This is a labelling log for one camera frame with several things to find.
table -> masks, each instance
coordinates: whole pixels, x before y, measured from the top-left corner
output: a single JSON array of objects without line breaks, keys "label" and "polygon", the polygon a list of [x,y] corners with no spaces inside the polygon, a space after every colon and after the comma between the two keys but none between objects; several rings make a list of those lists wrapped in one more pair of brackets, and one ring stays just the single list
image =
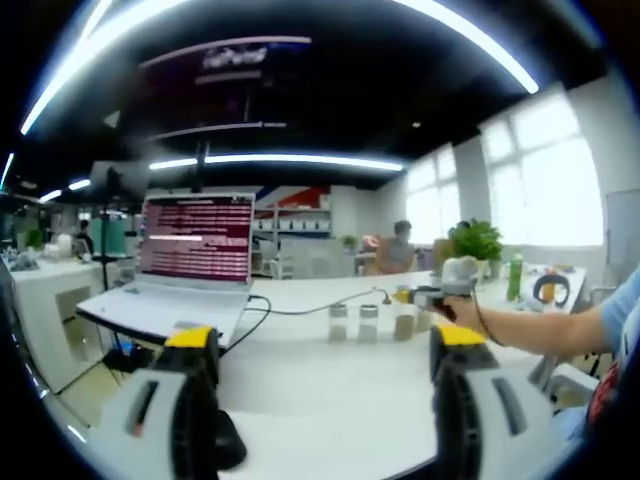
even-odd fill
[{"label": "table", "polygon": [[[79,301],[103,291],[102,267],[75,260],[38,259],[38,270],[9,272],[20,326],[39,373],[58,393],[87,371],[109,347],[111,333],[74,319]],[[116,277],[115,266],[108,278]]]},{"label": "table", "polygon": [[[570,279],[576,290],[584,272]],[[535,281],[527,278],[523,284]],[[429,272],[323,280],[255,280],[252,294],[268,297],[275,310],[304,310],[341,297],[399,285],[432,282]],[[505,280],[478,289],[482,304],[502,304]],[[570,311],[577,292],[567,302]],[[347,302],[349,340],[327,342],[327,312],[308,316],[272,314],[220,362],[218,400],[249,451],[246,461],[222,479],[387,478],[430,461],[437,439],[429,373],[430,333],[408,342],[392,340],[394,307],[375,293]],[[260,307],[262,302],[252,301]],[[358,308],[380,308],[378,343],[355,341]],[[262,314],[245,312],[234,338]],[[128,328],[152,329],[149,319],[131,318]],[[489,342],[501,365],[528,375],[542,360]]]}]

laptop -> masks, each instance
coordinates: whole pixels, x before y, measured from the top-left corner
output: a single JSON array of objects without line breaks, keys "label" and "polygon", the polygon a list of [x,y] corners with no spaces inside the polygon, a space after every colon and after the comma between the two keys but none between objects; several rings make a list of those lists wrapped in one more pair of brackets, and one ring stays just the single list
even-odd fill
[{"label": "laptop", "polygon": [[135,280],[122,287],[135,313],[173,331],[213,326],[226,346],[249,299],[254,205],[246,193],[147,197]]}]

